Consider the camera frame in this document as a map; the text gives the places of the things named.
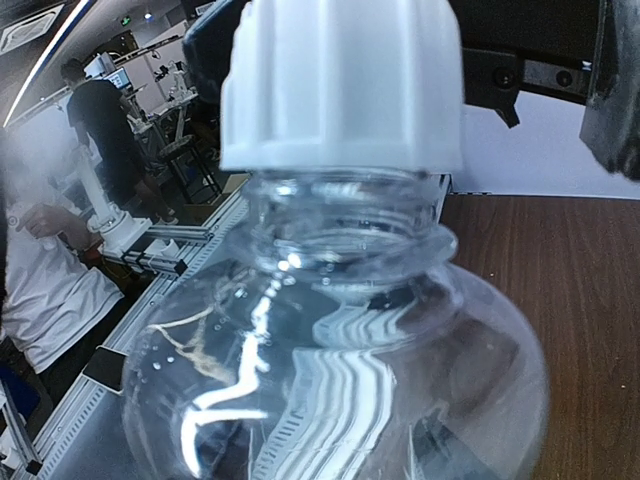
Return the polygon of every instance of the bottle neck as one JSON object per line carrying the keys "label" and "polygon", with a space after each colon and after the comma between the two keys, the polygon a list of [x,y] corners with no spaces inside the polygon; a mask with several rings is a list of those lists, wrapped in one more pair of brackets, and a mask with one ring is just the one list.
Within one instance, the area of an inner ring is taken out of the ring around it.
{"label": "bottle neck", "polygon": [[439,178],[391,169],[259,172],[244,187],[236,256],[323,282],[398,281],[448,261]]}

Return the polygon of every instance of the black panel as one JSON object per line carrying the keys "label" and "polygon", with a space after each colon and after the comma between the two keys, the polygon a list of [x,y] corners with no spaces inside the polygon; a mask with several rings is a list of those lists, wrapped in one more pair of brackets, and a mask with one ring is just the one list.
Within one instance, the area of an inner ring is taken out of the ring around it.
{"label": "black panel", "polygon": [[469,46],[514,50],[535,59],[590,60],[599,0],[449,0]]}
{"label": "black panel", "polygon": [[218,0],[187,32],[184,54],[191,78],[203,100],[220,101],[220,89],[231,68],[233,36],[249,0]]}

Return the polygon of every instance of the computer monitor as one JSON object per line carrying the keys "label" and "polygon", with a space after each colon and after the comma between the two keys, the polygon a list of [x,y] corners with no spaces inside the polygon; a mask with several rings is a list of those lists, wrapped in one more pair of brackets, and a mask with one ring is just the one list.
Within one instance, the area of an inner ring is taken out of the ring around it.
{"label": "computer monitor", "polygon": [[124,68],[119,68],[113,73],[110,73],[106,77],[105,80],[109,80],[113,83],[116,88],[119,90],[125,90],[131,87],[131,80],[129,80],[129,76],[127,75],[127,71]]}

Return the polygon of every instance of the white bottle cap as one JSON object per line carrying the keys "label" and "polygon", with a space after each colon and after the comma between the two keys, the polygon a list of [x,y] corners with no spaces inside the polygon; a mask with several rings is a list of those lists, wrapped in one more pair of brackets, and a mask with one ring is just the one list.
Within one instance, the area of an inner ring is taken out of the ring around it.
{"label": "white bottle cap", "polygon": [[223,87],[222,166],[457,171],[462,81],[447,0],[254,0]]}

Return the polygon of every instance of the ceiling light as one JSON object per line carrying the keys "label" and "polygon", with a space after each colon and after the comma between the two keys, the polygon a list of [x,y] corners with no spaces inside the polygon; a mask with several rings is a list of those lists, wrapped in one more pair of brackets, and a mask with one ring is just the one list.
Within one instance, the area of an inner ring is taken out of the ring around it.
{"label": "ceiling light", "polygon": [[2,40],[0,41],[0,55],[47,33],[63,8],[64,4],[58,5],[46,12],[20,20],[18,23],[5,28],[2,31]]}
{"label": "ceiling light", "polygon": [[20,88],[20,91],[18,92],[18,96],[13,101],[13,105],[11,105],[11,110],[9,110],[9,115],[7,115],[7,118],[4,121],[3,128],[6,128],[7,125],[9,124],[9,120],[11,120],[13,113],[16,111],[16,108],[18,107],[20,100],[22,100],[22,97],[24,97],[25,92],[31,85],[31,82],[33,82],[33,80],[36,78],[36,75],[38,75],[38,72],[40,71],[44,63],[47,61],[47,58],[49,58],[49,55],[51,54],[51,52],[53,52],[58,47],[58,44],[60,43],[60,40],[62,40],[62,37],[64,37],[67,31],[71,29],[73,22],[80,16],[80,14],[85,9],[85,7],[89,4],[90,1],[91,0],[80,0],[80,3],[76,5],[76,8],[73,9],[73,11],[69,14],[67,19],[64,21],[64,23],[60,27],[60,29],[56,32],[54,37],[51,39],[51,42],[49,42],[49,45],[47,45],[47,48],[44,49],[44,51],[42,52],[42,55],[40,55],[40,58],[38,58],[38,61],[36,61],[36,64],[31,69],[31,72],[29,72],[29,76],[27,76],[27,79],[22,85],[22,88]]}

